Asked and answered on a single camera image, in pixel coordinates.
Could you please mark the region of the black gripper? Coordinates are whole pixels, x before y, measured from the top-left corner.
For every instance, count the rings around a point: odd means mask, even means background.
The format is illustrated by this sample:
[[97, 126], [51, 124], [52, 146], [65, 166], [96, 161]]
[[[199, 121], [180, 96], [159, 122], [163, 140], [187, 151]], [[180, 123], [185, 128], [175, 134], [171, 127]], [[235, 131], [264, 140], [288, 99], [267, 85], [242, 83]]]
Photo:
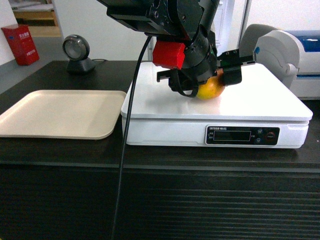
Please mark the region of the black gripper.
[[184, 50], [181, 69], [159, 71], [156, 81], [168, 79], [172, 91], [182, 96], [194, 98], [201, 85], [217, 75], [217, 67], [222, 69], [222, 84], [237, 85], [242, 82], [242, 66], [254, 64], [253, 55], [240, 56], [239, 49], [223, 52], [217, 57], [216, 35], [210, 31], [205, 37], [199, 33], [197, 39]]

